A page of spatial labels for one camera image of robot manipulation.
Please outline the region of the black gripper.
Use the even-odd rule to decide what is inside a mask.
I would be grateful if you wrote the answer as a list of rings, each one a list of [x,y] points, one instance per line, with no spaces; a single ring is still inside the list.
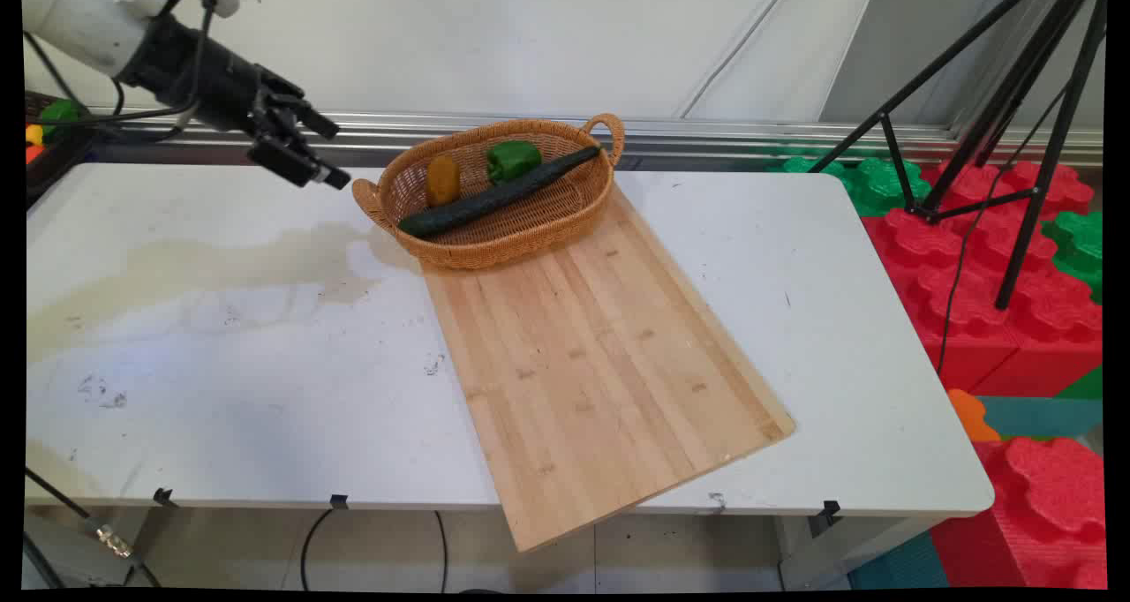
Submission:
[[[169,108],[194,98],[199,122],[219,132],[247,136],[254,134],[251,114],[257,96],[272,93],[266,96],[266,114],[290,136],[255,136],[247,158],[297,187],[310,183],[347,187],[350,173],[322,160],[298,136],[302,124],[332,140],[339,124],[312,107],[302,88],[261,64],[246,62],[210,36],[198,52],[200,37],[201,30],[183,26],[172,15],[150,19],[134,54],[118,72],[118,82],[145,88]]]

